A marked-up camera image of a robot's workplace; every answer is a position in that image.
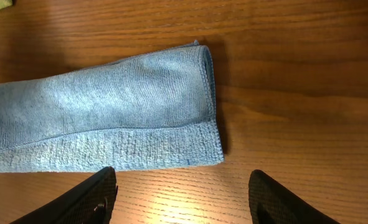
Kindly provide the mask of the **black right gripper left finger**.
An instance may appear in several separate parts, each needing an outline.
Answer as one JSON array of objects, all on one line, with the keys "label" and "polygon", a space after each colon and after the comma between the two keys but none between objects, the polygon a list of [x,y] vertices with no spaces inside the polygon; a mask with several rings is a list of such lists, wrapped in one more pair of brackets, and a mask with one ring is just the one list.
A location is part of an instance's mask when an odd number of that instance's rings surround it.
[{"label": "black right gripper left finger", "polygon": [[104,167],[13,224],[109,224],[117,192],[114,168]]}]

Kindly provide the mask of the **blue microfiber cloth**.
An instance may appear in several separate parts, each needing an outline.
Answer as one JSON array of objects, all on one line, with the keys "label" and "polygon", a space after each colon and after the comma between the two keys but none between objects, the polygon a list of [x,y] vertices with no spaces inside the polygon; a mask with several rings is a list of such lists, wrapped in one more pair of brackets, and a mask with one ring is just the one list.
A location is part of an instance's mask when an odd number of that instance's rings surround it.
[{"label": "blue microfiber cloth", "polygon": [[0,84],[0,173],[209,166],[224,153],[197,42]]}]

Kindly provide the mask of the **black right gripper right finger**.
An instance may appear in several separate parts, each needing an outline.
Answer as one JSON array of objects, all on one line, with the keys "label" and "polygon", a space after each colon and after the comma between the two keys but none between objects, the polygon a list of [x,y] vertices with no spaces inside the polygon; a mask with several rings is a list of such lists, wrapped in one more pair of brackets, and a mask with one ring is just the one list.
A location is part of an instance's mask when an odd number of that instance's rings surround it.
[{"label": "black right gripper right finger", "polygon": [[250,175],[248,201],[252,222],[257,224],[338,224],[262,170]]}]

